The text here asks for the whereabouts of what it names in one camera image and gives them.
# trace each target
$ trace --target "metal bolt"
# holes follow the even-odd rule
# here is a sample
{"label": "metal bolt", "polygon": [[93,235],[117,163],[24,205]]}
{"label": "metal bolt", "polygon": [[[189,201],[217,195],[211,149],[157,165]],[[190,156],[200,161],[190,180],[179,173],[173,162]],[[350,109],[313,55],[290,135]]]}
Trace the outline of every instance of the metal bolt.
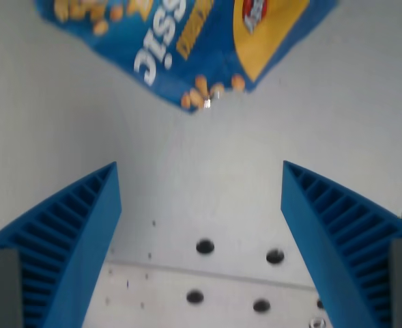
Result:
{"label": "metal bolt", "polygon": [[323,318],[313,318],[310,320],[309,328],[326,328],[326,322]]}

